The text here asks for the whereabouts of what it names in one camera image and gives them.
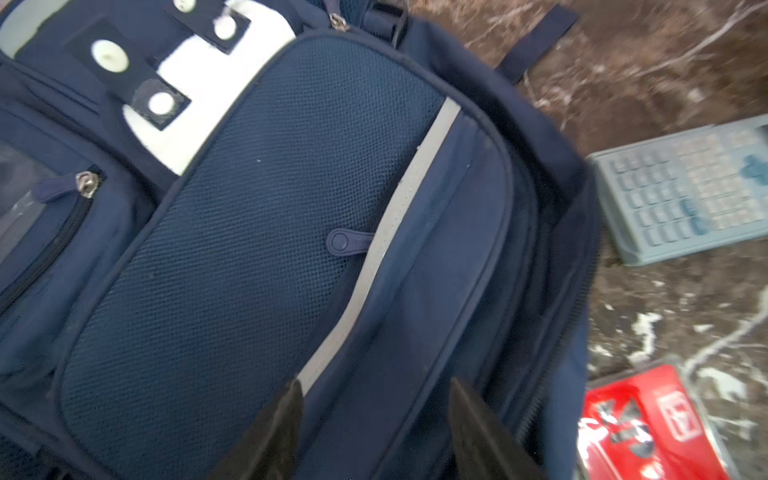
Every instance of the red box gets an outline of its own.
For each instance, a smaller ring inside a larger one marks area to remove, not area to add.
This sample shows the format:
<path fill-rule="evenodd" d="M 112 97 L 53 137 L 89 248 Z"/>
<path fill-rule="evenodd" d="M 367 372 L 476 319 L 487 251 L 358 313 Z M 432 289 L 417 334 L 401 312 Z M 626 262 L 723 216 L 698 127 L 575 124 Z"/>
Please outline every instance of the red box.
<path fill-rule="evenodd" d="M 674 365 L 587 392 L 578 451 L 591 480 L 731 480 Z"/>

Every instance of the calculator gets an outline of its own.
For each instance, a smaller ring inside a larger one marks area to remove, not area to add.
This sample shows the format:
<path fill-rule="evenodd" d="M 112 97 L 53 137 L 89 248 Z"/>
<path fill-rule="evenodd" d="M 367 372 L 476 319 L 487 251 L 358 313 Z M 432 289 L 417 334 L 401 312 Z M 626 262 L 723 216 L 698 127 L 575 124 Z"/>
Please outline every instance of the calculator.
<path fill-rule="evenodd" d="M 627 265 L 768 234 L 768 114 L 612 148 L 588 160 Z"/>

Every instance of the white snap button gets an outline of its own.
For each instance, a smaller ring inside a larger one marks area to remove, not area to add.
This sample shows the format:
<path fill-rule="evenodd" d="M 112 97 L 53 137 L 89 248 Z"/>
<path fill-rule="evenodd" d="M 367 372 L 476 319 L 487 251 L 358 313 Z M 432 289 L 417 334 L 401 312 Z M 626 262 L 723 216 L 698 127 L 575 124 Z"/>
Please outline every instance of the white snap button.
<path fill-rule="evenodd" d="M 91 56 L 99 67 L 114 73 L 128 69 L 128 55 L 122 47 L 113 41 L 97 40 L 91 44 Z"/>
<path fill-rule="evenodd" d="M 197 0 L 174 0 L 174 7 L 184 13 L 192 12 L 196 4 Z"/>
<path fill-rule="evenodd" d="M 237 31 L 237 23 L 235 19 L 229 15 L 221 15 L 214 20 L 214 33 L 218 38 L 222 40 L 229 40 L 235 35 Z"/>
<path fill-rule="evenodd" d="M 156 115 L 169 114 L 176 105 L 174 98 L 167 92 L 161 91 L 149 98 L 147 106 L 149 111 Z"/>

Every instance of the rubber tab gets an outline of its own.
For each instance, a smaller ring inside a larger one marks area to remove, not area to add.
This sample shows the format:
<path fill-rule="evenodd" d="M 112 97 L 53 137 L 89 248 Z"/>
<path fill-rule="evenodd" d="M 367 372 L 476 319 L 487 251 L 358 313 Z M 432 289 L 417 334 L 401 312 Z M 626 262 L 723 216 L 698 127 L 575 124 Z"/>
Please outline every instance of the rubber tab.
<path fill-rule="evenodd" d="M 326 248 L 335 257 L 349 257 L 365 253 L 373 242 L 373 233 L 335 228 L 328 233 Z"/>

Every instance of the mesh pocket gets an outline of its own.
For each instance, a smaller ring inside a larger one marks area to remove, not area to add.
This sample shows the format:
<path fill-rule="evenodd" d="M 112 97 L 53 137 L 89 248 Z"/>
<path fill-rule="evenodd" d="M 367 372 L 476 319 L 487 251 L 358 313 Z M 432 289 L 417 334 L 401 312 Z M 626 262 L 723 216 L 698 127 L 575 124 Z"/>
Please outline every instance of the mesh pocket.
<path fill-rule="evenodd" d="M 349 259 L 326 235 L 376 227 L 443 100 L 342 38 L 263 72 L 71 354 L 61 409 L 85 449 L 129 479 L 213 468 L 333 327 Z"/>

